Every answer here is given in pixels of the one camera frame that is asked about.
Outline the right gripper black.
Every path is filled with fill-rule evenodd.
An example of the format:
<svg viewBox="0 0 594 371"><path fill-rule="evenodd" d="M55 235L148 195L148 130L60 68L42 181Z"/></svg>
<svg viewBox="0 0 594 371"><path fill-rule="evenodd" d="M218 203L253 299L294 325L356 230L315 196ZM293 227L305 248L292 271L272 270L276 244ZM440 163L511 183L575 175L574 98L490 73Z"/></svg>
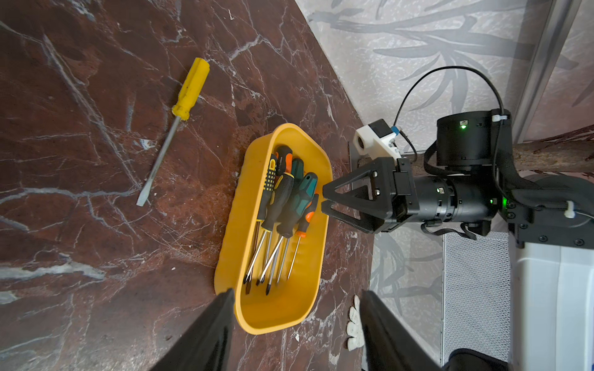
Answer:
<svg viewBox="0 0 594 371"><path fill-rule="evenodd" d="M335 202L345 202L355 190L370 201L391 202L393 198L396 225L420 223L425 232L444 223L458 223L464 232L489 232L499 210L499 193L481 173L414 176L408 159L399 159L395 168L392 157L380 157L323 187L328 200L321 203L321 211L364 233L389 233L394 224L358 210L352 216L334 209Z"/></svg>

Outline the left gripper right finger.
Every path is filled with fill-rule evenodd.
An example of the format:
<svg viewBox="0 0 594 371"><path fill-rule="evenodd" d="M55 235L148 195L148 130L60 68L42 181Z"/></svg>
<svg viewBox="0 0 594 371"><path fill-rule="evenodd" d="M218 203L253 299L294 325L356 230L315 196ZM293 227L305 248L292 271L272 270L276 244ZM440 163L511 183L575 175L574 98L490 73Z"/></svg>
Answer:
<svg viewBox="0 0 594 371"><path fill-rule="evenodd" d="M440 369L374 292L362 293L360 317L370 370Z"/></svg>

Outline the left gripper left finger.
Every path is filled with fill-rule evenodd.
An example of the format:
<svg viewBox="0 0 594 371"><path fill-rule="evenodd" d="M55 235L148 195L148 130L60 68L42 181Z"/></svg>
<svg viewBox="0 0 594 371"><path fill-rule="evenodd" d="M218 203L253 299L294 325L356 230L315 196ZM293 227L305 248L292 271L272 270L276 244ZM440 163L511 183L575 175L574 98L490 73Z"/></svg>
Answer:
<svg viewBox="0 0 594 371"><path fill-rule="evenodd" d="M219 294L153 370L226 370L230 355L235 292Z"/></svg>

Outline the green black screwdriver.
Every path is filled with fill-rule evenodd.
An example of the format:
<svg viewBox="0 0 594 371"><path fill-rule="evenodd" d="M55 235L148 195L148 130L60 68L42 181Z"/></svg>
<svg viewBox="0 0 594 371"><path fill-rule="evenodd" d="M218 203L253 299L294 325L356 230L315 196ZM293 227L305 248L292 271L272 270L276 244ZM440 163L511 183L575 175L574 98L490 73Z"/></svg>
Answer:
<svg viewBox="0 0 594 371"><path fill-rule="evenodd" d="M300 182L303 180L303 177L304 177L304 162L302 159L295 158L292 160L292 174L294 176L294 184L293 184L292 194L291 194L290 198L292 198L292 196L295 194L296 190L299 188ZM278 285L280 283L280 280L282 277L282 272L284 270L286 257L287 257L288 251L289 251L290 241L291 241L290 237L286 238L285 245L282 248L282 259L281 259L280 267L278 269L278 276L277 276L276 283L275 283L276 285Z"/></svg>
<svg viewBox="0 0 594 371"><path fill-rule="evenodd" d="M269 260L263 266L261 275L256 282L256 284L262 284L265 281L266 275L270 276L269 282L267 283L266 295L269 294L270 288L272 287L272 279L275 277L275 273L278 272L280 267L282 248L285 245L285 240L288 237L292 239L295 225L302 218L306 207L311 203L317 183L317 174L312 172L306 173L292 198L290 198L292 193L290 194L289 199L283 207L281 215L278 217L274 225L274 227L276 227L278 239L275 247L271 251Z"/></svg>

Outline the small orange black screwdriver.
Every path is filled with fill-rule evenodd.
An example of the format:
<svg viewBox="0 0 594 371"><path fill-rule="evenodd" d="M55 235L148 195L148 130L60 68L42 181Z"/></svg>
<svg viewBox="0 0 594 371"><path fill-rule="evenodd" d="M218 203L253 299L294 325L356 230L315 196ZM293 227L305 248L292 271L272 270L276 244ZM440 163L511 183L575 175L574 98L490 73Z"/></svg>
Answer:
<svg viewBox="0 0 594 371"><path fill-rule="evenodd" d="M311 219L313 218L314 213L317 210L319 198L320 198L319 193L316 193L314 195L314 197L312 198L311 203L308 205L308 207L306 207L302 218L299 220L299 223L297 226L297 231L295 232L296 236L298 237L298 241L297 241L297 245L295 246L295 252L292 257L292 263L291 263L291 266L289 269L287 279L291 278L293 267L294 267L296 256L297 256L297 252L299 250L300 241L301 241L301 239L306 237L306 232L309 228L309 224L311 223Z"/></svg>

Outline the black yellow small screwdriver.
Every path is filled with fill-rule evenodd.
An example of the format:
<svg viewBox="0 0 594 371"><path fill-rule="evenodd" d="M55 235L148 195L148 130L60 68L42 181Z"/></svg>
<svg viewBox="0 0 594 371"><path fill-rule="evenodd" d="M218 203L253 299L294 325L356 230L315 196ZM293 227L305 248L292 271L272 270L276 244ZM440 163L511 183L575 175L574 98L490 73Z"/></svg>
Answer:
<svg viewBox="0 0 594 371"><path fill-rule="evenodd" d="M265 242L267 234L272 232L278 217L281 215L283 207L286 204L292 192L293 183L293 175L291 173L283 173L279 177L278 182L275 185L270 199L270 203L267 208L266 218L261 224L261 227L264 229L264 232L261 234L261 239L258 242L258 247L255 251L252 261L250 262L250 267L247 270L247 274L243 281L244 284L250 281L253 277L255 262L257 261L262 245Z"/></svg>

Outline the large orange black screwdriver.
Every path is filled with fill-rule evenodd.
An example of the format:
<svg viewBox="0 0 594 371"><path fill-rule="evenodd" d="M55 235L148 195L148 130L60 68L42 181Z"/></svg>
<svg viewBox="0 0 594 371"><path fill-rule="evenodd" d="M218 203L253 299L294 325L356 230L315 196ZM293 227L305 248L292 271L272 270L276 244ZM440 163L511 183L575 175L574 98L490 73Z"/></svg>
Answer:
<svg viewBox="0 0 594 371"><path fill-rule="evenodd" d="M279 146L275 150L275 156L277 158L276 168L275 168L275 175L276 177L280 177L283 173L291 172L291 165L292 165L292 149L289 148L287 145ZM267 240L267 247L265 251L265 261L263 265L269 260L271 254L271 244L272 244L272 233L268 235Z"/></svg>

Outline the black yellow dotted screwdriver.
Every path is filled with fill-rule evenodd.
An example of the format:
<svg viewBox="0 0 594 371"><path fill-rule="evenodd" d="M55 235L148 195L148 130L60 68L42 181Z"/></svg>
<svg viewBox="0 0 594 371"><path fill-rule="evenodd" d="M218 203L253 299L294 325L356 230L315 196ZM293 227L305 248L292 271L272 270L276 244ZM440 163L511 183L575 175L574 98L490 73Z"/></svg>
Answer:
<svg viewBox="0 0 594 371"><path fill-rule="evenodd" d="M261 195L261 202L258 208L258 216L256 219L255 224L255 233L254 233L254 248L253 248L253 255L252 261L250 262L249 269L247 270L247 274L244 278L244 283L246 284L246 295L249 295L252 289L252 278L254 275L254 268L255 264L258 261L258 255L261 250L262 244L266 241L266 232L261 233L261 224L264 222L267 213L267 207L269 205L270 199L272 197L272 193L275 186L275 177L276 177L276 167L277 167L277 154L271 154L271 158L269 159L267 174L264 182L264 187Z"/></svg>

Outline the yellow handle screwdriver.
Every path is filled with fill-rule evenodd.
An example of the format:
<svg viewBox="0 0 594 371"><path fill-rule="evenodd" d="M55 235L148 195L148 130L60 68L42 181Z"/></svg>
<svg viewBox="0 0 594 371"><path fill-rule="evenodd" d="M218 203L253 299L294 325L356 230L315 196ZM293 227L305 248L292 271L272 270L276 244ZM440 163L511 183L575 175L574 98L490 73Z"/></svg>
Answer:
<svg viewBox="0 0 594 371"><path fill-rule="evenodd" d="M145 182L144 187L139 193L136 201L136 206L143 207L147 201L153 182L159 171L160 166L166 156L169 146L176 134L177 128L182 121L187 121L190 117L190 111L195 106L198 97L204 87L207 76L210 72L210 64L202 58L196 58L190 68L190 72L183 83L179 92L178 100L172 108L172 113L175 116L174 122L171 125L170 131L166 136L165 141L159 151L158 157L153 165L152 171Z"/></svg>

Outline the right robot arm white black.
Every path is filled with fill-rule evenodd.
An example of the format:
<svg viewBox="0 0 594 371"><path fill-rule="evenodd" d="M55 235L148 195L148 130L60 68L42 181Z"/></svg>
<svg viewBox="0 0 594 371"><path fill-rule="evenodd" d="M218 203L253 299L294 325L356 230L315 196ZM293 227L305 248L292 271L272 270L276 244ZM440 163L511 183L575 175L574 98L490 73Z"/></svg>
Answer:
<svg viewBox="0 0 594 371"><path fill-rule="evenodd" d="M406 223L474 240L492 219L510 242L509 360L454 350L447 370L593 368L593 185L564 175L523 178L514 166L511 117L502 108L437 121L424 176L408 159L380 157L323 187L321 210L365 233Z"/></svg>

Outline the yellow plastic storage box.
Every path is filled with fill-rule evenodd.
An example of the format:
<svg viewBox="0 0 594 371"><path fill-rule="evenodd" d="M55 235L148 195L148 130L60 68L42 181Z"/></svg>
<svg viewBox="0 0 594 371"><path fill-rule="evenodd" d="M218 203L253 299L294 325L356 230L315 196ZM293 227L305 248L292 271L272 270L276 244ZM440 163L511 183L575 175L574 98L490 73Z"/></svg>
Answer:
<svg viewBox="0 0 594 371"><path fill-rule="evenodd" d="M279 286L270 294L265 292L265 284L253 284L251 292L244 291L243 279L249 267L259 278L265 265L263 256L252 261L252 247L258 235L258 207L269 159L281 145L289 146L305 162L306 170L319 176L319 186L333 179L327 154L297 125L281 125L247 148L215 270L214 289L218 294L235 290L236 318L241 328L252 335L301 323L309 315L320 287L329 218L317 211L306 237L292 239L289 250L297 253L296 259L281 268Z"/></svg>

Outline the white work glove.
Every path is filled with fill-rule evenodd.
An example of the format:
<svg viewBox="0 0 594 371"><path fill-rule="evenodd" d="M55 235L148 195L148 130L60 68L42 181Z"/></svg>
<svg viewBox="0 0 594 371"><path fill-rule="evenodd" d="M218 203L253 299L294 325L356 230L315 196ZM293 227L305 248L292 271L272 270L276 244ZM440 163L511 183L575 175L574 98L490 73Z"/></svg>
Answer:
<svg viewBox="0 0 594 371"><path fill-rule="evenodd" d="M360 298L355 295L353 305L349 309L349 322L346 327L346 348L352 352L365 345L364 331L360 319Z"/></svg>

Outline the pink artificial blossom tree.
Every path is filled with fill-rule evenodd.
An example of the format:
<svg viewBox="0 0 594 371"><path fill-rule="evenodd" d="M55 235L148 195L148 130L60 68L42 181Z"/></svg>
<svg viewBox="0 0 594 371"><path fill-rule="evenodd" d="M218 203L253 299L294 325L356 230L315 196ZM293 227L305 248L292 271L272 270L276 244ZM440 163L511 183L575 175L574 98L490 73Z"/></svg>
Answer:
<svg viewBox="0 0 594 371"><path fill-rule="evenodd" d="M514 146L518 171L593 174L593 125Z"/></svg>

